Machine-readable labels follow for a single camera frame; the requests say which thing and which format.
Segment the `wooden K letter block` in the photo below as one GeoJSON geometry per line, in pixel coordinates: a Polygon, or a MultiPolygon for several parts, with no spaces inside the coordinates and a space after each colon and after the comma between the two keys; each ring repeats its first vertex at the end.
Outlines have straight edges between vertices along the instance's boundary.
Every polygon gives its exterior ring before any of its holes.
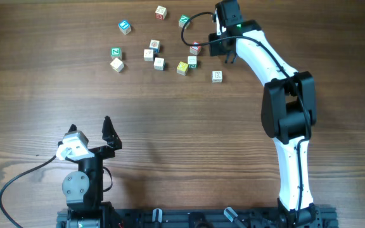
{"type": "Polygon", "coordinates": [[[212,71],[212,83],[221,83],[223,80],[221,71],[212,71]]]}

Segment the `red I letter block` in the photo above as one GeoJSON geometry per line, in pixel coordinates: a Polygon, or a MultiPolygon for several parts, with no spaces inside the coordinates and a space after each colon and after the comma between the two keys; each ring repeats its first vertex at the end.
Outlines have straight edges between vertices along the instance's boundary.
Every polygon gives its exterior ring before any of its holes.
{"type": "Polygon", "coordinates": [[[193,46],[190,47],[190,53],[195,55],[195,56],[198,56],[202,50],[202,47],[198,45],[198,42],[193,42],[192,43],[193,46]]]}

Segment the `green sided wooden block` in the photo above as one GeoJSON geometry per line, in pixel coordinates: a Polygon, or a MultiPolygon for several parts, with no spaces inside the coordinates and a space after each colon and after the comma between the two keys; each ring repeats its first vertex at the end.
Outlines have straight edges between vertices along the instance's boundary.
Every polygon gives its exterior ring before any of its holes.
{"type": "Polygon", "coordinates": [[[188,67],[189,68],[197,68],[198,67],[197,56],[188,56],[188,67]]]}

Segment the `wooden fish nine block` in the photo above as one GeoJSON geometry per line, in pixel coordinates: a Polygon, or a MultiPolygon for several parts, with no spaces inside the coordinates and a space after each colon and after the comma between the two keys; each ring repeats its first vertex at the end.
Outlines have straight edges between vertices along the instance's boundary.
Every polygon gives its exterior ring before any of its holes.
{"type": "Polygon", "coordinates": [[[165,60],[163,58],[156,57],[153,62],[153,66],[155,70],[164,70],[165,60]]]}

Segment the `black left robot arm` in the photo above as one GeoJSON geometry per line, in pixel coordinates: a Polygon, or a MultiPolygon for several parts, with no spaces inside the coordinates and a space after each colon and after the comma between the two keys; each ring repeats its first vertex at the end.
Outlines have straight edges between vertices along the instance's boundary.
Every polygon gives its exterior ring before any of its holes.
{"type": "Polygon", "coordinates": [[[89,149],[88,138],[73,125],[58,147],[59,160],[68,160],[78,165],[78,170],[68,174],[62,190],[67,206],[76,212],[99,209],[103,201],[103,160],[115,157],[116,150],[122,149],[110,117],[106,116],[102,127],[104,146],[89,149]]]}

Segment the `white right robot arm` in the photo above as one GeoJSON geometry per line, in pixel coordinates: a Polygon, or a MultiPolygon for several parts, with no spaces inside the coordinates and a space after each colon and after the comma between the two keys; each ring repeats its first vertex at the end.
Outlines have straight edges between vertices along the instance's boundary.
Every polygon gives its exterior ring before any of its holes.
{"type": "Polygon", "coordinates": [[[281,187],[279,217],[292,227],[315,221],[309,188],[307,153],[316,123],[313,76],[288,65],[268,43],[255,20],[243,19],[237,1],[215,6],[216,31],[208,37],[210,55],[243,59],[264,87],[261,122],[278,154],[281,187]]]}

